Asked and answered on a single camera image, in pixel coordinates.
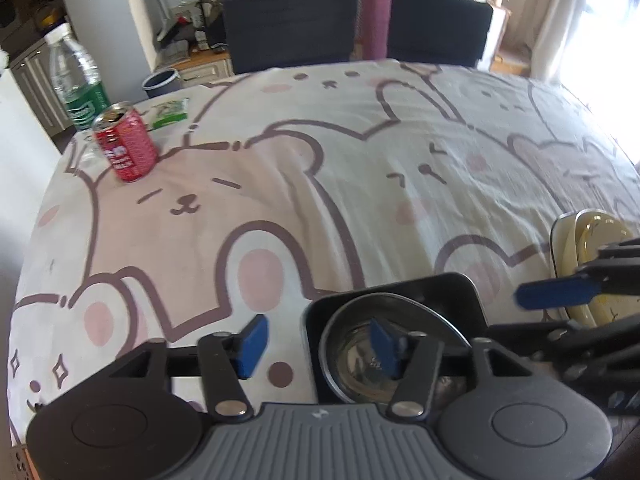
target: red soda can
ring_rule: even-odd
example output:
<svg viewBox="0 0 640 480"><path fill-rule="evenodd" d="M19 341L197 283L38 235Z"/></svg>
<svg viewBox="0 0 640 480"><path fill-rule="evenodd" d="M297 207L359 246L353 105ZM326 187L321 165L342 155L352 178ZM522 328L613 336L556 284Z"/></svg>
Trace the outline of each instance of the red soda can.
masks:
<svg viewBox="0 0 640 480"><path fill-rule="evenodd" d="M131 104L111 105L94 119L93 130L102 152L125 182L145 176L155 166L158 152Z"/></svg>

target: green bottle label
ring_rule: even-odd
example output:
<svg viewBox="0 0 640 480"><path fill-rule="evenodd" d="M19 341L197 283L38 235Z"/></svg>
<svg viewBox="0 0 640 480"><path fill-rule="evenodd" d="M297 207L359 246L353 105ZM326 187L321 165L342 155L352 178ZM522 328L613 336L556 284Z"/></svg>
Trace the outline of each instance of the green bottle label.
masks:
<svg viewBox="0 0 640 480"><path fill-rule="evenodd" d="M79 131L88 130L94 119L109 106L102 83L87 86L79 92L80 97L66 103L66 111Z"/></svg>

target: gray gripper base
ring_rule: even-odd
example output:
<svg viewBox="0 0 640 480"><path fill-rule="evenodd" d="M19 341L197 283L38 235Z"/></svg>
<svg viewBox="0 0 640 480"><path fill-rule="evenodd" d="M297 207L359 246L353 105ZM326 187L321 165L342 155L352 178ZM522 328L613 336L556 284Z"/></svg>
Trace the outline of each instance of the gray gripper base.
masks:
<svg viewBox="0 0 640 480"><path fill-rule="evenodd" d="M265 404L207 438L172 480L470 480L424 428L386 420L373 404Z"/></svg>

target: plastic water bottle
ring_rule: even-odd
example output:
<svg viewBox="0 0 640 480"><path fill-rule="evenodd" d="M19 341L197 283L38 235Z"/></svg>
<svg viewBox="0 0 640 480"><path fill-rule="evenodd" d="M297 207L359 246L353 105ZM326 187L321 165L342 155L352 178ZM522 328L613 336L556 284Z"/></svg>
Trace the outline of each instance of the plastic water bottle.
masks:
<svg viewBox="0 0 640 480"><path fill-rule="evenodd" d="M53 29L45 40L51 50L53 88L76 129L86 132L84 140L92 142L91 125L110 105L94 58L74 39L68 23Z"/></svg>

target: yellow plate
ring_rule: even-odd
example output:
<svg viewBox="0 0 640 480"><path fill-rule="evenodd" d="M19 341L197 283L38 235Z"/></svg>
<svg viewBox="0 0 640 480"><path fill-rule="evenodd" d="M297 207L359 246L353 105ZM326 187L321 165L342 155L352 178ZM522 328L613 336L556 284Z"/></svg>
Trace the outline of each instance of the yellow plate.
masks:
<svg viewBox="0 0 640 480"><path fill-rule="evenodd" d="M617 218L605 214L593 214L585 219L584 229L577 243L578 264L590 262L598 256L598 248L603 245L628 240L631 231ZM589 304L589 310L598 325L640 312L640 298L637 296L596 296Z"/></svg>
<svg viewBox="0 0 640 480"><path fill-rule="evenodd" d="M558 276L571 276L575 272L575 267L578 266L576 241L580 235L578 220L594 213L597 213L597 211L593 209L586 209L566 218L565 223L567 225L564 228L564 231L566 231L566 238L564 240L564 248L562 248L562 255L558 256ZM572 319L575 319L584 326L594 328L598 325L591 313L591 310L589 309L589 306L586 304L569 307L567 308L567 313Z"/></svg>

